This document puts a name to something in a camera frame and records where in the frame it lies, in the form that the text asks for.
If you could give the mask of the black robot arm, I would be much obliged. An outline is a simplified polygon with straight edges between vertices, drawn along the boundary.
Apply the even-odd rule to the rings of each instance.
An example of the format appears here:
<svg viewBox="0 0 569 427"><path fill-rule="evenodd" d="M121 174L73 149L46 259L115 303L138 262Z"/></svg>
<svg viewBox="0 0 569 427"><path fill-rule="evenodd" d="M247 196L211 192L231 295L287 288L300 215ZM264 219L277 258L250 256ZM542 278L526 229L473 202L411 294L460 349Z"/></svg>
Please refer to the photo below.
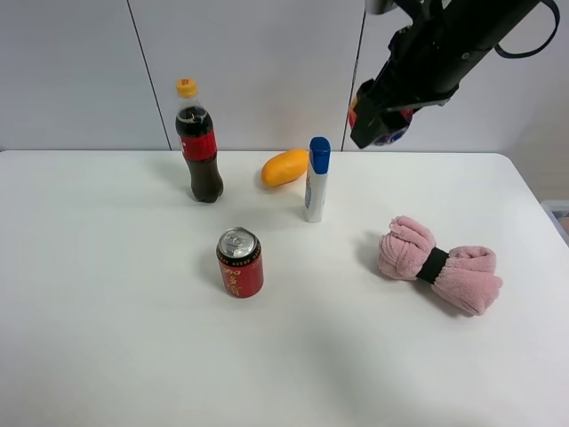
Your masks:
<svg viewBox="0 0 569 427"><path fill-rule="evenodd" d="M515 59L500 42L536 6L535 1L367 2L374 14L398 7L412 22L392 36L379 75L358 89L351 140L360 149L390 144L419 110L446 104L490 51Z"/></svg>

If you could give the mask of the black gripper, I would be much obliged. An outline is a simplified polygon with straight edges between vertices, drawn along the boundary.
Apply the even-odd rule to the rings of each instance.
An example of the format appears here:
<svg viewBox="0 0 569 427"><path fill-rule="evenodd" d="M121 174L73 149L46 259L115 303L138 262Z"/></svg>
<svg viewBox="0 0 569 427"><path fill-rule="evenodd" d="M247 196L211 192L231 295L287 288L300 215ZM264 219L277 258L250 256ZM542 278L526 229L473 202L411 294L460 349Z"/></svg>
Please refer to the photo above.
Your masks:
<svg viewBox="0 0 569 427"><path fill-rule="evenodd" d="M389 59L379 75L359 86L349 107L350 138L359 149L390 143L391 133L406 125L403 110L414 115L423 107L442 106L458 89L456 83L438 87L439 45L430 37L422 39L418 29L399 29L388 48Z"/></svg>

